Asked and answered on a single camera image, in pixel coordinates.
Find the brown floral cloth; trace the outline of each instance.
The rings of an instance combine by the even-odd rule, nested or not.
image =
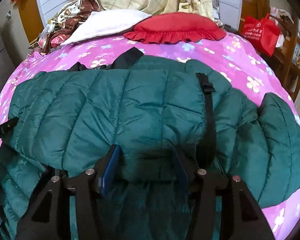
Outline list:
[[[47,43],[42,52],[49,53],[51,48],[55,48],[67,40],[76,30],[79,23],[88,19],[92,11],[100,11],[97,0],[75,0],[63,7],[52,19],[56,27],[54,33],[48,35]]]

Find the floral bedsheet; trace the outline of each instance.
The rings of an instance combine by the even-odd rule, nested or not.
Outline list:
[[[33,78],[39,71],[66,70],[76,62],[87,68],[99,67],[112,63],[133,46],[145,54],[180,62],[200,60],[219,71],[233,87],[243,91],[257,105],[261,104],[265,93],[273,92],[289,104],[296,122],[300,124],[291,97],[281,87],[271,68],[248,41],[232,33],[228,33],[221,41],[201,40],[197,43],[179,42],[175,45],[142,44],[127,40],[123,36],[115,36],[68,45],[47,56],[35,52],[14,71],[0,94],[0,124],[7,120],[16,85]],[[263,213],[276,239],[285,239],[300,217],[300,189],[285,202],[263,209]]]

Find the quilted jacket sleeve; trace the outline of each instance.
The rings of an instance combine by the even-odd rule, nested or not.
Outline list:
[[[278,96],[266,94],[258,119],[238,127],[229,173],[241,174],[261,207],[277,205],[300,188],[300,127]]]

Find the pink bedsheet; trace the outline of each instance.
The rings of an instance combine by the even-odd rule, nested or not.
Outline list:
[[[271,68],[248,41],[232,33],[228,33],[221,41],[201,40],[198,43],[179,42],[175,45],[142,44],[118,36],[68,45],[44,57],[35,52],[14,71],[0,94],[0,123],[7,120],[16,85],[33,78],[39,71],[66,70],[78,61],[87,68],[95,68],[112,63],[133,46],[145,54],[180,62],[198,59],[219,71],[233,87],[242,90],[258,106],[265,93],[273,92],[289,104],[300,124],[291,97],[281,87]],[[263,209],[263,212],[276,239],[285,239],[300,217],[300,189],[285,202]]]

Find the red plastic bag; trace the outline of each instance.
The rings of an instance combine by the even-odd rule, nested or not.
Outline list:
[[[242,35],[260,53],[272,56],[280,34],[280,29],[269,20],[269,14],[260,21],[247,16]]]

